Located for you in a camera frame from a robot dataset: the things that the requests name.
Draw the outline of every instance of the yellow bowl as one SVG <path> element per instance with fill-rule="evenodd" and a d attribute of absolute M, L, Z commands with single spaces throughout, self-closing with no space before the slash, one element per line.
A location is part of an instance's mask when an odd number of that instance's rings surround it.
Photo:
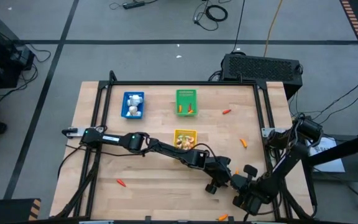
<path fill-rule="evenodd" d="M 197 144 L 197 131 L 196 130 L 184 130 L 184 129 L 175 129 L 175 135 L 173 137 L 173 145 L 178 147 L 177 139 L 179 136 L 189 136 L 194 138 L 194 142 L 192 143 L 193 146 Z"/>

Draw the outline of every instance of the blue bin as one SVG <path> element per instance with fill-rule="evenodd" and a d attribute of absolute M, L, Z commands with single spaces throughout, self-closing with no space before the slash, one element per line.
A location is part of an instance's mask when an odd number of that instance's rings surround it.
<path fill-rule="evenodd" d="M 137 105 L 137 110 L 142 112 L 140 116 L 127 116 L 129 110 L 127 101 L 129 100 L 129 96 L 132 95 L 139 95 L 143 98 L 143 103 L 139 103 L 139 105 Z M 122 100 L 121 116 L 127 119 L 142 119 L 143 113 L 144 113 L 144 92 L 135 92 L 135 91 L 124 92 L 124 99 Z"/>

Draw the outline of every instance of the orange object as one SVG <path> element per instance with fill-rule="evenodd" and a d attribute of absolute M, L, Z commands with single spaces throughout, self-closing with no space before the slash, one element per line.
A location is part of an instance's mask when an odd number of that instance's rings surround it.
<path fill-rule="evenodd" d="M 217 219 L 217 221 L 224 221 L 228 216 L 229 216 L 228 214 L 224 214 L 224 215 L 222 215 L 221 217 L 219 217 L 219 218 Z"/>
<path fill-rule="evenodd" d="M 222 114 L 227 114 L 228 112 L 230 112 L 231 110 L 224 110 Z"/>
<path fill-rule="evenodd" d="M 242 145 L 244 146 L 244 148 L 247 148 L 248 145 L 247 145 L 246 140 L 240 139 L 240 141 L 241 141 Z"/>
<path fill-rule="evenodd" d="M 117 179 L 117 183 L 118 184 L 121 184 L 122 186 L 124 186 L 124 187 L 126 187 L 126 185 L 123 183 L 123 181 L 122 180 L 120 180 L 120 179 Z"/>

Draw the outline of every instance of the wooden tabletop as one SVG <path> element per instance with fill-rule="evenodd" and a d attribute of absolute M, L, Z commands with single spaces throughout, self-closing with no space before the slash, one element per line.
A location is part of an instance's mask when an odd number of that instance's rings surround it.
<path fill-rule="evenodd" d="M 89 127 L 96 97 L 98 82 L 83 82 L 73 118 L 73 126 Z M 198 115 L 178 117 L 175 114 L 175 93 L 177 89 L 197 89 Z M 141 120 L 121 117 L 122 98 L 125 91 L 144 91 L 145 110 Z M 102 95 L 98 124 L 104 105 Z M 291 127 L 291 117 L 282 83 L 268 83 L 268 93 L 273 118 L 277 128 Z M 264 121 L 268 127 L 263 101 L 259 92 Z M 232 109 L 228 114 L 222 111 Z M 258 169 L 258 176 L 266 171 L 264 152 L 260 137 L 259 122 L 255 108 L 254 92 L 251 86 L 128 86 L 112 87 L 107 119 L 107 134 L 146 132 L 162 142 L 173 143 L 175 129 L 194 129 L 198 142 L 209 145 L 216 155 L 231 158 L 229 168 L 244 174 L 244 165 Z M 244 149 L 240 139 L 245 139 Z M 79 138 L 68 140 L 71 146 L 78 146 Z M 69 154 L 73 149 L 66 148 Z M 117 146 L 103 146 L 104 152 L 127 153 Z M 64 164 L 58 180 L 50 215 L 56 215 L 71 199 L 78 188 L 84 151 L 76 152 Z M 121 179 L 127 187 L 116 182 Z M 92 219 L 104 220 L 215 220 L 228 214 L 235 221 L 241 221 L 245 211 L 232 204 L 236 192 L 218 188 L 214 195 L 204 188 L 211 178 L 201 170 L 189 169 L 179 161 L 157 153 L 146 157 L 113 157 L 103 154 L 99 166 L 98 181 L 94 197 Z M 308 188 L 302 164 L 288 174 L 287 187 L 306 213 L 312 214 Z M 83 196 L 81 214 L 85 214 L 88 192 Z M 271 205 L 262 205 L 260 212 L 268 212 Z M 284 208 L 280 208 L 284 217 Z M 274 220 L 273 214 L 249 217 L 249 220 Z"/>

